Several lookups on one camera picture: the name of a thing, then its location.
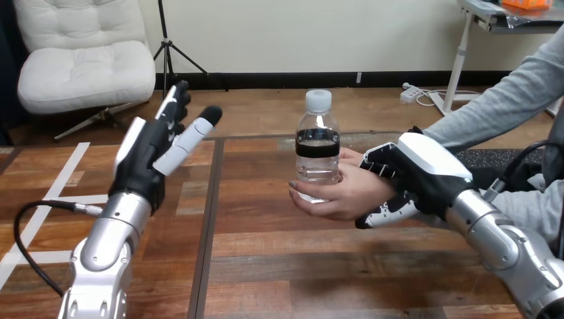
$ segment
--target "bottle cap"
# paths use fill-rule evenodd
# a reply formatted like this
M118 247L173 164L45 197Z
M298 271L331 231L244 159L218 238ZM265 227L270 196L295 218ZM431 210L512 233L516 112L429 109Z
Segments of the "bottle cap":
M311 90L305 95L305 107L314 113L326 112L331 109L331 92L328 90Z

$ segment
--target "white robotic finger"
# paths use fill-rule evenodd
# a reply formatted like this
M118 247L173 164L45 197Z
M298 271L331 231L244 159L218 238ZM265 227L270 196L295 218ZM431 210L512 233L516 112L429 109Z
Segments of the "white robotic finger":
M418 212L413 201L409 201L397 211L390 211L388 204L384 203L366 217L366 224L371 228L381 227L408 219Z

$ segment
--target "gray sweater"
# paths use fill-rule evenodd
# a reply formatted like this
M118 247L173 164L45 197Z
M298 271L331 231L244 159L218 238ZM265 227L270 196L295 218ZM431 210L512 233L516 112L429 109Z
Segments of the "gray sweater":
M502 135L521 125L564 96L564 27L499 84L468 105L442 118L424 131L449 150L462 150ZM564 109L558 114L549 139L564 143ZM517 226L529 227L547 241L557 236L562 214L564 181L557 180L563 161L547 148L543 173L529 181L538 190L504 192L493 204Z

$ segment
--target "silver robotic arm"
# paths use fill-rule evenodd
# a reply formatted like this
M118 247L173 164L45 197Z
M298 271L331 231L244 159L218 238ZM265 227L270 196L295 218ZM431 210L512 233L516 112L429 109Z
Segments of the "silver robotic arm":
M464 236L484 266L503 280L523 317L564 318L564 261L554 257L543 237L516 227L490 204L491 193L488 201L483 199L472 174L439 143L422 134L405 133L397 145L388 143L368 151L361 167L392 179L402 194L396 206L414 203ZM356 225L372 228L389 221L373 213Z
M135 118L130 126L116 156L106 208L72 252L74 280L63 296L59 319L126 317L131 258L164 199L165 177L221 118L221 109L210 106L184 130L180 120L189 101L188 83L181 82L170 89L154 121Z

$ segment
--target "table surface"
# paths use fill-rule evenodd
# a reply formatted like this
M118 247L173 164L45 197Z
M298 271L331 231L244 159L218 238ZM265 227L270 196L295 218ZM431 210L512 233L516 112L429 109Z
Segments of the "table surface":
M343 134L364 151L398 134ZM60 196L104 194L118 146L89 146ZM0 255L12 218L43 198L74 148L0 149ZM361 231L289 200L290 136L204 142L167 181L134 256L129 318L520 318L463 238L405 221ZM30 251L69 251L89 217L52 210ZM63 287L68 263L42 265ZM0 318L56 318L60 298L28 265L0 290Z
M554 33L564 22L564 1L556 0L548 10L525 10L482 0L458 0L493 33Z

